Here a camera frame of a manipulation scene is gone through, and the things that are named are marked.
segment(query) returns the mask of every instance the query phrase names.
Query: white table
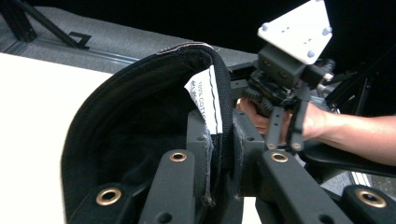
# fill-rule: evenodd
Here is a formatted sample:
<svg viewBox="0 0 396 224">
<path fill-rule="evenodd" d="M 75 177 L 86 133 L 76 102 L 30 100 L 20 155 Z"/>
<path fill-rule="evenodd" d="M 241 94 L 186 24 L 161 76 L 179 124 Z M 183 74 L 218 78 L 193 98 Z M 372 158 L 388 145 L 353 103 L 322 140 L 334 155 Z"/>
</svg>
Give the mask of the white table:
<svg viewBox="0 0 396 224">
<path fill-rule="evenodd" d="M 110 76 L 0 53 L 0 223 L 64 223 L 64 139 L 81 104 Z M 248 200 L 244 223 L 259 223 Z"/>
</svg>

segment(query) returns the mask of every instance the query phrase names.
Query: black metal rod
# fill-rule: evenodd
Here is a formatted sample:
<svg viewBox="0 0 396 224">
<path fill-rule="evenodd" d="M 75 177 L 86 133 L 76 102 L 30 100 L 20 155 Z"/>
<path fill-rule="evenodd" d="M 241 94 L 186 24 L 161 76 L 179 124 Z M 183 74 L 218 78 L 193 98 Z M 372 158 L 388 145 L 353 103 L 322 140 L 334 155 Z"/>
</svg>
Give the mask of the black metal rod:
<svg viewBox="0 0 396 224">
<path fill-rule="evenodd" d="M 14 36 L 23 42 L 30 43 L 37 37 L 23 10 L 12 0 L 0 1 L 0 12 Z"/>
<path fill-rule="evenodd" d="M 57 27 L 34 7 L 31 7 L 26 2 L 21 2 L 20 0 L 13 0 L 13 2 L 18 7 L 22 8 L 31 17 L 33 17 L 36 21 L 46 27 L 51 33 L 60 38 L 67 46 L 82 49 L 78 42 L 72 39 L 69 35 L 67 35 L 64 31 L 62 31 L 59 27 Z"/>
</svg>

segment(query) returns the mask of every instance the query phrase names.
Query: white surface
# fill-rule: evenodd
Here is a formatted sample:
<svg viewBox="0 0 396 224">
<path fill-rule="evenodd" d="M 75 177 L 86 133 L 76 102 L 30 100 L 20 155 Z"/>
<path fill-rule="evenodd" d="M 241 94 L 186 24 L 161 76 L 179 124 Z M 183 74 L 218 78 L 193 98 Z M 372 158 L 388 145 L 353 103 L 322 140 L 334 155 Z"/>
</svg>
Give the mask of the white surface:
<svg viewBox="0 0 396 224">
<path fill-rule="evenodd" d="M 110 74 L 0 53 L 0 223 L 63 223 L 69 124 Z"/>
<path fill-rule="evenodd" d="M 323 0 L 311 0 L 285 15 L 266 22 L 258 36 L 305 64 L 314 63 L 329 43 L 332 33 Z"/>
</svg>

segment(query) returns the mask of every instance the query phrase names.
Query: brass grommet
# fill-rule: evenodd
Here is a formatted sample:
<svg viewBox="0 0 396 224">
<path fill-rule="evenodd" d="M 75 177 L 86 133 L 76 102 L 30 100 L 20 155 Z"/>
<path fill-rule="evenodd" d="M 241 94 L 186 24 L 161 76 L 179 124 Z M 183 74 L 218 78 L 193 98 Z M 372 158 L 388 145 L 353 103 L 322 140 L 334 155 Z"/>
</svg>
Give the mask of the brass grommet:
<svg viewBox="0 0 396 224">
<path fill-rule="evenodd" d="M 286 162 L 289 158 L 282 153 L 273 153 L 271 154 L 271 159 L 278 162 Z"/>
<path fill-rule="evenodd" d="M 121 197 L 121 191 L 116 188 L 102 189 L 96 196 L 96 202 L 102 206 L 116 203 Z"/>
<path fill-rule="evenodd" d="M 182 152 L 176 152 L 171 155 L 171 161 L 184 161 L 187 159 L 187 155 Z"/>
<path fill-rule="evenodd" d="M 367 190 L 356 190 L 356 195 L 363 203 L 372 207 L 383 208 L 387 206 L 387 202 L 376 193 Z"/>
</svg>

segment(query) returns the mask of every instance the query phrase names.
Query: white metal plate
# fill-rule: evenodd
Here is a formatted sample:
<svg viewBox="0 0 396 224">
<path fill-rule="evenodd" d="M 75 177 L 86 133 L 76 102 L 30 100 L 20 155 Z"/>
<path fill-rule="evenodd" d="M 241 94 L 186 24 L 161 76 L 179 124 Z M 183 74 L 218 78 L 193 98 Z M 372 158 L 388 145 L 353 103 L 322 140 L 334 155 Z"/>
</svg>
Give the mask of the white metal plate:
<svg viewBox="0 0 396 224">
<path fill-rule="evenodd" d="M 323 0 L 311 0 L 266 22 L 258 36 L 302 63 L 314 63 L 332 38 Z"/>
</svg>

